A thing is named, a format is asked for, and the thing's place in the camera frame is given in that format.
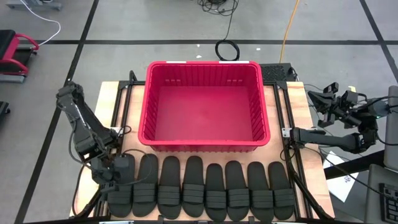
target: red chair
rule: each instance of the red chair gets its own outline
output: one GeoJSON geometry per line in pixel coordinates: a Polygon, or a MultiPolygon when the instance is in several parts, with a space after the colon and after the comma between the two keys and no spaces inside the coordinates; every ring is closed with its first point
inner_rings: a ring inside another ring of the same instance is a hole
{"type": "Polygon", "coordinates": [[[36,55],[39,45],[24,34],[13,30],[0,30],[0,73],[5,75],[23,75],[29,72],[27,63],[32,54],[36,55]],[[23,37],[34,45],[32,48],[18,48],[19,38],[23,37]]]}

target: robotic arm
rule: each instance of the robotic arm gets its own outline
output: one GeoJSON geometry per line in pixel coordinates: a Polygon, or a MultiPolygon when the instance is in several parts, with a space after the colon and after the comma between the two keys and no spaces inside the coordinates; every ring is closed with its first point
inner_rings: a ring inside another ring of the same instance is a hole
{"type": "Polygon", "coordinates": [[[82,164],[90,164],[92,178],[98,184],[114,180],[113,160],[119,144],[115,130],[105,128],[84,101],[83,88],[73,82],[59,89],[57,107],[67,115],[73,128],[75,150],[82,164]]]}
{"type": "Polygon", "coordinates": [[[323,93],[308,92],[315,110],[323,114],[323,120],[318,121],[318,126],[325,128],[338,120],[345,124],[345,129],[357,127],[358,133],[335,137],[325,136],[326,132],[320,130],[293,128],[286,134],[292,145],[303,148],[306,143],[315,143],[340,147],[344,151],[357,154],[376,143],[378,131],[376,120],[390,113],[389,105],[382,101],[383,98],[367,99],[366,95],[353,91],[346,91],[343,96],[336,96],[337,91],[338,84],[332,83],[323,90],[323,93]],[[359,96],[365,97],[366,103],[355,107],[359,103],[359,96]]]}

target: white cable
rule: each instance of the white cable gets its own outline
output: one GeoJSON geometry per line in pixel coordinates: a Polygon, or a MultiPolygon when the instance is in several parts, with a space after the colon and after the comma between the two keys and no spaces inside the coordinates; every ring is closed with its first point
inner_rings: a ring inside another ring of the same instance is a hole
{"type": "Polygon", "coordinates": [[[52,35],[50,38],[48,38],[46,41],[40,43],[39,46],[41,46],[41,45],[47,43],[47,42],[50,41],[53,37],[55,37],[57,34],[59,34],[59,32],[61,31],[61,24],[60,24],[59,22],[54,21],[54,20],[51,20],[51,19],[46,19],[46,18],[43,18],[43,17],[37,15],[36,13],[34,13],[34,12],[29,8],[29,6],[28,6],[23,0],[20,0],[20,1],[23,3],[23,5],[25,5],[25,7],[26,7],[33,15],[35,15],[35,16],[41,18],[42,20],[49,21],[49,22],[54,22],[54,23],[58,24],[58,31],[57,31],[54,35],[52,35]]]}

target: slide sandal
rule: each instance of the slide sandal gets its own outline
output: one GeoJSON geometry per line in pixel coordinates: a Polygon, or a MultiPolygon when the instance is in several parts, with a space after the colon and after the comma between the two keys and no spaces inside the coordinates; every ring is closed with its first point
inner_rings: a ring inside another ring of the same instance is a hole
{"type": "Polygon", "coordinates": [[[226,192],[224,187],[223,168],[210,164],[206,171],[206,213],[215,222],[226,218],[226,192]]]}
{"type": "Polygon", "coordinates": [[[203,198],[205,184],[203,182],[203,162],[198,156],[191,156],[185,166],[182,184],[182,208],[191,217],[199,217],[205,208],[203,198]]]}
{"type": "Polygon", "coordinates": [[[165,218],[172,220],[180,215],[180,161],[175,156],[166,157],[163,161],[157,207],[165,218]]]}
{"type": "Polygon", "coordinates": [[[274,215],[279,220],[286,220],[293,215],[294,192],[290,188],[285,167],[280,162],[268,165],[269,185],[274,191],[274,215]]]}
{"type": "Polygon", "coordinates": [[[225,180],[228,193],[228,216],[232,221],[240,221],[248,215],[250,199],[242,166],[238,161],[229,161],[225,165],[225,180]]]}
{"type": "Polygon", "coordinates": [[[266,171],[260,162],[248,165],[248,186],[250,190],[250,209],[254,217],[264,223],[274,218],[274,197],[267,184],[266,171]]]}
{"type": "MultiPolygon", "coordinates": [[[[114,160],[114,170],[120,173],[121,182],[126,184],[134,181],[134,156],[126,154],[124,157],[116,157],[114,160]]],[[[132,207],[132,185],[117,186],[117,191],[109,192],[106,196],[109,211],[112,215],[124,218],[130,214],[132,207]]]]}
{"type": "Polygon", "coordinates": [[[132,213],[137,217],[144,217],[150,214],[156,206],[158,169],[159,166],[155,155],[146,154],[142,157],[137,180],[148,178],[134,184],[133,187],[132,213]]]}

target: wooden table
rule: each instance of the wooden table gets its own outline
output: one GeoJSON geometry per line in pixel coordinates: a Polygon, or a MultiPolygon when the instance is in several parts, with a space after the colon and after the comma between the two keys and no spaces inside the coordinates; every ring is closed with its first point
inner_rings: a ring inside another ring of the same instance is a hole
{"type": "MultiPolygon", "coordinates": [[[[110,127],[111,119],[113,114],[113,108],[116,101],[116,93],[118,90],[119,82],[103,82],[101,90],[98,96],[98,102],[95,109],[95,115],[106,127],[110,127]]],[[[310,110],[308,107],[306,93],[301,82],[290,82],[288,83],[288,91],[290,96],[290,104],[292,106],[293,117],[296,127],[300,128],[311,128],[313,126],[312,119],[310,115],[310,110]]],[[[243,173],[246,178],[246,167],[252,161],[259,161],[263,163],[267,170],[268,164],[274,161],[281,161],[279,154],[282,150],[282,138],[280,136],[280,127],[278,122],[278,114],[275,105],[274,92],[271,86],[264,87],[264,95],[267,105],[267,114],[269,118],[269,127],[271,133],[271,140],[266,146],[257,148],[253,152],[249,153],[211,153],[211,152],[155,152],[150,147],[142,145],[138,141],[137,132],[139,126],[139,120],[141,116],[142,99],[144,97],[144,86],[133,86],[131,102],[129,106],[129,112],[127,116],[127,125],[132,128],[130,134],[125,135],[123,142],[123,151],[127,149],[140,149],[146,153],[153,153],[159,158],[159,176],[161,173],[162,163],[167,156],[176,156],[179,158],[181,163],[181,180],[183,180],[183,175],[185,173],[185,163],[190,156],[200,156],[203,159],[204,174],[206,172],[206,167],[211,163],[219,163],[222,167],[228,161],[237,160],[242,164],[243,173]]],[[[284,112],[285,126],[288,127],[287,114],[285,110],[285,102],[283,98],[283,93],[279,92],[281,98],[281,105],[284,112]]],[[[120,126],[121,117],[123,113],[124,99],[126,96],[126,91],[122,92],[121,97],[121,108],[119,109],[118,115],[118,125],[120,126]]],[[[316,145],[308,144],[307,147],[318,150],[316,145]]],[[[138,152],[132,152],[136,159],[136,176],[139,169],[139,161],[141,160],[142,154],[138,152]]],[[[325,174],[323,172],[322,160],[320,156],[308,149],[301,150],[302,163],[306,176],[307,187],[312,195],[315,197],[317,202],[323,207],[327,214],[334,217],[333,207],[331,205],[331,200],[329,196],[328,186],[326,184],[325,174]]],[[[81,175],[78,193],[75,200],[75,209],[77,212],[81,211],[87,202],[90,200],[92,195],[95,193],[98,185],[92,181],[91,172],[85,169],[81,175]]],[[[296,186],[298,203],[300,214],[305,217],[305,208],[303,204],[303,196],[300,189],[296,186]]],[[[157,220],[159,211],[155,208],[152,213],[146,217],[135,217],[132,213],[125,219],[129,220],[157,220]]],[[[183,210],[177,220],[209,220],[207,214],[203,212],[203,215],[199,218],[189,217],[183,210]]]]}

